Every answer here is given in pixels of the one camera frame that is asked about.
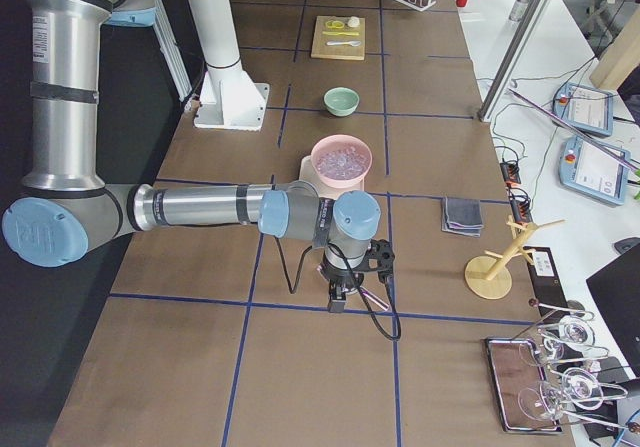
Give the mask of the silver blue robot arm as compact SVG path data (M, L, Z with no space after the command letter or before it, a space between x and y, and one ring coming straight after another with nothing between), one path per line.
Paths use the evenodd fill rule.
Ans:
M96 172L100 29L149 26L156 0L26 0L32 10L33 164L26 194L2 217L8 246L40 267L59 267L134 231L254 225L276 239L304 240L323 253L332 312L364 276L392 276L376 239L380 208L354 189L323 198L305 181L159 189L104 182Z

